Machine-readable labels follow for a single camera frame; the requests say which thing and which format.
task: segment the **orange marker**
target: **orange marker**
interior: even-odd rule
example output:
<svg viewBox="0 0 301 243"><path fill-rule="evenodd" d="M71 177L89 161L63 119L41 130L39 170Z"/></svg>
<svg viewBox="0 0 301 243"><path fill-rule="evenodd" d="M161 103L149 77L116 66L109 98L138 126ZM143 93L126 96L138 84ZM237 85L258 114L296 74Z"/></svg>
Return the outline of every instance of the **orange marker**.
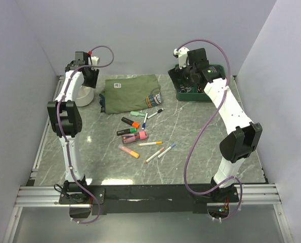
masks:
<svg viewBox="0 0 301 243"><path fill-rule="evenodd" d="M140 126L139 123L136 123L135 121L130 120L130 119L125 118L125 117L122 117L121 121L123 121L124 123L129 124L130 126L133 126L134 128L139 128L139 126Z"/></svg>
<svg viewBox="0 0 301 243"><path fill-rule="evenodd" d="M124 152L130 154L131 156L133 156L133 157L135 157L135 158L139 158L139 156L140 156L138 153L136 153L136 152L132 151L131 149L129 149L129 148L123 146L122 144L120 144L120 145L118 146L118 148L121 149L122 151L124 151Z"/></svg>

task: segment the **marker cap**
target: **marker cap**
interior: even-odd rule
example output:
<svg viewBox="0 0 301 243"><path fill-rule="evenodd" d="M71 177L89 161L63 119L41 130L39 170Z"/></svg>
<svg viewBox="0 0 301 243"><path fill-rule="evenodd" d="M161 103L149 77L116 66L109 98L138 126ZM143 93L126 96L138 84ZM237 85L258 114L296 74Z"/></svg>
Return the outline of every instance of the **marker cap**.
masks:
<svg viewBox="0 0 301 243"><path fill-rule="evenodd" d="M137 128L130 128L130 133L136 133L137 132Z"/></svg>
<svg viewBox="0 0 301 243"><path fill-rule="evenodd" d="M146 139L148 137L148 133L146 131L140 131L139 135L141 140Z"/></svg>
<svg viewBox="0 0 301 243"><path fill-rule="evenodd" d="M136 122L134 121L134 123L132 123L132 126L135 127L135 128L139 128L140 125L139 125L139 123L136 123Z"/></svg>

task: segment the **gray marble table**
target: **gray marble table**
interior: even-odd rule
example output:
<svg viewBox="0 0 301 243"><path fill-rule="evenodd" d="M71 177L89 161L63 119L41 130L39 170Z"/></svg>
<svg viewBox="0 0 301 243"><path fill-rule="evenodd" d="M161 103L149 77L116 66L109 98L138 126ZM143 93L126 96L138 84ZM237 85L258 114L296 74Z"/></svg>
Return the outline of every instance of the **gray marble table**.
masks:
<svg viewBox="0 0 301 243"><path fill-rule="evenodd" d="M199 131L214 113L212 103L182 102L175 98L174 86L168 75L157 75L161 86L163 104L143 110L149 114L159 108L164 111L147 120L148 141L163 141L163 146L176 143L176 147L161 159L145 160L162 145L138 146L138 142L127 145L140 154L139 159L118 149L122 143L116 131L129 128L123 123L123 116L142 124L142 117L131 117L130 113L107 115L100 113L99 93L103 90L105 79L134 77L135 75L99 77L93 102L79 108L83 121L80 135L81 163L87 178L93 185L99 184L182 184L186 157ZM240 97L232 81L231 90L240 102ZM226 136L224 123L219 115L207 127L200 138L188 166L189 183L209 183L221 162L219 143ZM48 126L42 156L39 161L35 186L62 184L65 178L65 165L58 137ZM244 183L264 183L264 172L257 152L251 154L239 170L239 179Z"/></svg>

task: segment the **green container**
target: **green container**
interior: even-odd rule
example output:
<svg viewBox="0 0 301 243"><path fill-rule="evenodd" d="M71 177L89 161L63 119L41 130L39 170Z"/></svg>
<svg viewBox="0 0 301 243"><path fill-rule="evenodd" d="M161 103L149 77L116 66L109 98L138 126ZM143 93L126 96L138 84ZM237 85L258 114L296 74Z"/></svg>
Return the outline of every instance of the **green container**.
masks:
<svg viewBox="0 0 301 243"><path fill-rule="evenodd" d="M210 65L210 66L219 66L222 68L225 73L224 68L221 65ZM211 102L210 97L206 93L197 92L197 87L192 87L192 90L187 93L180 93L176 91L176 99L179 101L201 101L201 102Z"/></svg>

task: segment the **cable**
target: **cable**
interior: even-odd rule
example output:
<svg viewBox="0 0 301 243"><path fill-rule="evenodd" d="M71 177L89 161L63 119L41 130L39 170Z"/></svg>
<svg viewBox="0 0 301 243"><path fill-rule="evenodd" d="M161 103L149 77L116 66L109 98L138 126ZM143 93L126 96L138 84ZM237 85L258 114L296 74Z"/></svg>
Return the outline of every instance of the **cable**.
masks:
<svg viewBox="0 0 301 243"><path fill-rule="evenodd" d="M219 49L219 51L222 53L222 55L224 56L224 58L225 58L225 60L226 60L226 63L227 63L227 70L228 70L228 72L227 72L227 82L226 82L226 87L227 87L227 86L229 85L229 83L230 83L231 68L230 68L229 59L228 59L226 53L225 53L225 52L221 49L221 47L219 47L216 43L214 43L214 42L212 42L212 41L210 41L210 40L207 40L207 39L193 39L193 40L190 40L190 41L188 41L188 42L182 44L181 46L179 46L179 47L177 48L177 51L178 51L180 48L182 48L183 46L185 46L185 45L187 45L187 44L189 44L189 43L192 43L192 42L206 42L206 43L210 43L210 44L214 45L216 48ZM229 180L231 180L231 179L235 179L236 181L238 181L238 183L239 183L239 185L240 185L240 200L239 200L238 206L237 206L237 208L236 208L235 211L233 211L229 216L227 216L227 217L224 218L224 219L228 219L228 218L230 218L231 216L233 216L234 213L240 208L241 200L242 200L242 184L241 184L240 180L239 180L237 177L235 177L235 176L231 176L231 177L228 177L227 179L223 180L223 181L220 182L218 185L216 185L215 187L211 188L211 189L208 190L208 191L204 191L204 192L196 192L196 191L193 191L193 190L190 188L190 186L187 184L186 172L187 172L187 166L188 166L188 164L189 164L189 161L190 161L192 152L193 152L193 150L194 150L194 148L195 148L197 142L199 141L199 139L200 139L202 133L204 132L204 130L207 128L207 126L211 123L211 121L213 120L213 118L216 116L216 114L217 114L217 113L219 112L219 110L221 109L221 107L222 107L224 101L226 100L226 96L227 96L227 90L224 91L224 94L223 94L223 97L222 97L222 100L221 100L220 105L217 107L217 109L216 109L216 111L214 112L214 114L209 118L209 120L205 123L204 127L201 129L200 133L197 135L197 137L196 137L196 139L195 139L195 141L194 141L194 143L193 143L193 145L192 145L192 147L191 147L191 149L190 149L190 152L189 152L189 154L187 155L186 162L185 162L185 166L184 166L184 184L185 184L185 186L186 186L186 189L187 189L190 193L192 193L192 194L194 194L194 195L206 195L206 194L208 194L208 193L210 193L210 192L216 190L216 189L217 189L219 186L221 186L223 183L225 183L225 182L227 182L227 181L229 181Z"/></svg>
<svg viewBox="0 0 301 243"><path fill-rule="evenodd" d="M110 61L110 63L106 64L106 65L102 65L102 66L92 66L92 65L83 65L83 66L80 66L78 67L77 69L74 70L74 72L71 74L70 78L68 79L68 82L67 82L67 85L65 87L65 90L64 90L64 93L60 99L60 101L58 101L57 103L57 109L56 109L56 114L57 114L57 121L58 121L58 125L59 125L59 130L60 130L60 133L62 135L62 137L65 139L65 144L66 144L66 151L67 151L67 158L68 158L68 165L70 167L70 174L74 180L74 182L83 190L85 191L93 200L96 201L97 205L98 205L98 208L99 208L99 211L98 211L98 215L96 216L96 218L90 220L90 221L78 221L76 219L73 219L76 223L79 223L79 224L89 224L89 223L93 223L95 222L99 216L101 215L101 205L100 205L100 202L98 201L98 199L90 192L88 191L86 188L84 188L78 181L77 181L77 178L75 177L75 174L73 172L74 168L72 166L72 162L71 162L71 158L70 158L70 151L69 151L69 141L64 133L64 129L63 129L63 126L61 124L61 119L60 119L60 104L61 102L64 101L65 97L66 97L66 93L67 93L67 90L69 88L69 85L70 85L70 82L72 81L74 75L79 71L81 70L82 68L86 68L86 67L95 67L95 68L100 68L100 67L107 67L109 66L113 61L114 61L114 53L113 51L111 50L111 48L107 47L107 46L97 46L95 48L93 48L90 52L92 53L93 50L95 50L96 48L99 48L99 47L105 47L107 48L108 50L110 50L110 52L112 53L112 60Z"/></svg>
<svg viewBox="0 0 301 243"><path fill-rule="evenodd" d="M62 193L62 191L59 191L58 189L56 189L56 186L58 186L61 190L63 190L63 188L59 184L54 185L54 190L59 192L59 193Z"/></svg>

